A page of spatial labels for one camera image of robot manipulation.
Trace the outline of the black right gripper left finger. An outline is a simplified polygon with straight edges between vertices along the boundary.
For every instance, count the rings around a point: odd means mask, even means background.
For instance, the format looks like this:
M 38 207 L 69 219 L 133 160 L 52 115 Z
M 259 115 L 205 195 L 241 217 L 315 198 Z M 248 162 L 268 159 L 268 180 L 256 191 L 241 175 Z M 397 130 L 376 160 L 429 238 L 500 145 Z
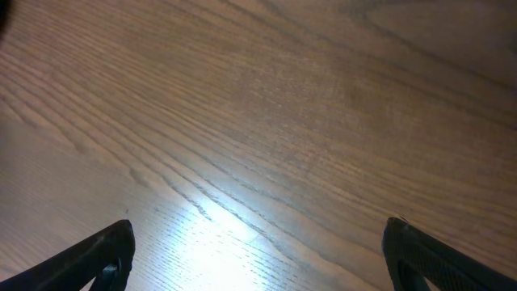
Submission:
M 124 219 L 1 282 L 2 290 L 124 290 L 136 245 Z

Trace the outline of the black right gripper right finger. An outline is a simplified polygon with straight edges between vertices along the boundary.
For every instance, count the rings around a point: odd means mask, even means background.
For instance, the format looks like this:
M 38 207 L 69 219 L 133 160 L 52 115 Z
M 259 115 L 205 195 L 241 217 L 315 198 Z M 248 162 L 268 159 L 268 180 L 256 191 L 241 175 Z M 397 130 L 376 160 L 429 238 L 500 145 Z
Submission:
M 396 291 L 516 289 L 515 280 L 397 217 L 387 220 L 382 251 Z

